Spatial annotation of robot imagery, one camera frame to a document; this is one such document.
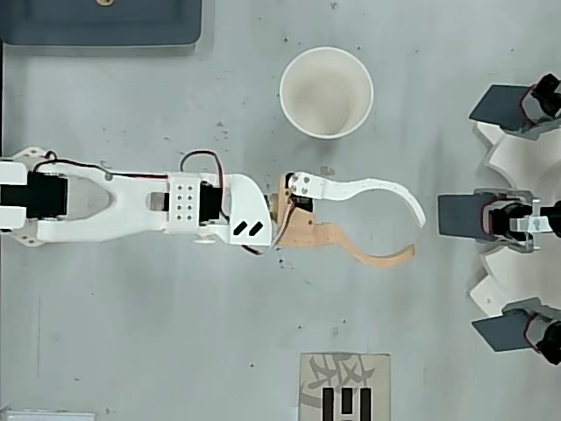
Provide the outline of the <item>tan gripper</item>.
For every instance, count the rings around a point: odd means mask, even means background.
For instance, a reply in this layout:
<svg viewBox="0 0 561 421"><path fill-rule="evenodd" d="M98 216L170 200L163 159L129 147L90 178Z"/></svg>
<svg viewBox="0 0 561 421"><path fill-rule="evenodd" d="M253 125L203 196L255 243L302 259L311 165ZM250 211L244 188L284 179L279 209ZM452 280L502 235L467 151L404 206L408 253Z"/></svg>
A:
<svg viewBox="0 0 561 421"><path fill-rule="evenodd" d="M320 247L335 244L369 266L391 268L406 263L415 256L414 244L396 253L372 255L355 246L339 225L316 223L313 199L341 202L370 190L383 190L397 195L407 204L417 225L424 227L426 224L423 207L414 195L399 183L373 178L336 182L305 172L285 173L280 176L278 191L266 196L270 217L282 231L277 245Z"/></svg>

